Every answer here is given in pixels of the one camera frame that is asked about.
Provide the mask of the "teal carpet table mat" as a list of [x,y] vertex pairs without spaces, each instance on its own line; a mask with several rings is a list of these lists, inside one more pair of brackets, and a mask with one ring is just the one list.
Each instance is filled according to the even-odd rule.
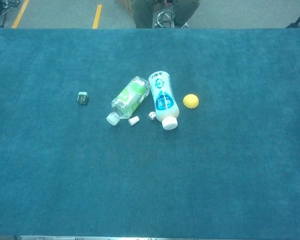
[[300,240],[300,29],[0,29],[0,235]]

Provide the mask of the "chrome stool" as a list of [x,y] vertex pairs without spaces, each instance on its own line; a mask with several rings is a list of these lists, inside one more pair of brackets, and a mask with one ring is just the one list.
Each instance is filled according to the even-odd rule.
[[157,15],[154,28],[155,29],[165,29],[165,28],[188,29],[189,28],[187,22],[182,26],[175,26],[174,19],[175,19],[174,5],[171,4],[168,10],[164,10]]

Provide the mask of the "clear bottle green label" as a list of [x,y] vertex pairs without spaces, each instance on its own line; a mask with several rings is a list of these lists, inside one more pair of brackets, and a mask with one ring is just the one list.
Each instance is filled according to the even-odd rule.
[[149,95],[150,83],[135,76],[111,102],[112,112],[106,117],[108,123],[116,126],[121,119],[129,119],[141,102]]

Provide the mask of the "seated person in green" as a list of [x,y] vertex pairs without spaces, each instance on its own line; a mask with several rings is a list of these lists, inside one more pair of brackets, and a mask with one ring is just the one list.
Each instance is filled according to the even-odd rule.
[[173,26],[183,28],[199,8],[201,0],[131,0],[133,20],[137,29],[153,27],[153,12],[157,3],[165,7],[173,5]]

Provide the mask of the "yellow ridged dome cap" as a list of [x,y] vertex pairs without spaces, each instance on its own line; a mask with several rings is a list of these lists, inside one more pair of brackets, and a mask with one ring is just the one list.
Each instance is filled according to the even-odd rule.
[[194,109],[199,105],[199,98],[195,94],[187,94],[183,100],[183,105],[189,109]]

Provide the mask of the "small grey metal nut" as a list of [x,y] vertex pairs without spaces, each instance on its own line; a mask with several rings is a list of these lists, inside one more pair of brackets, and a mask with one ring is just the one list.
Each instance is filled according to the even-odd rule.
[[77,103],[79,105],[87,105],[89,100],[89,94],[84,91],[80,91],[77,96]]

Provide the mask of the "white drink bottle blue label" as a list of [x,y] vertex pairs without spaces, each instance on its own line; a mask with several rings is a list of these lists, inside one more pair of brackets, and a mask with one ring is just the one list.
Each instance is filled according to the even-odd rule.
[[164,130],[177,128],[180,109],[173,94],[170,75],[166,71],[159,70],[152,73],[148,81],[156,119]]

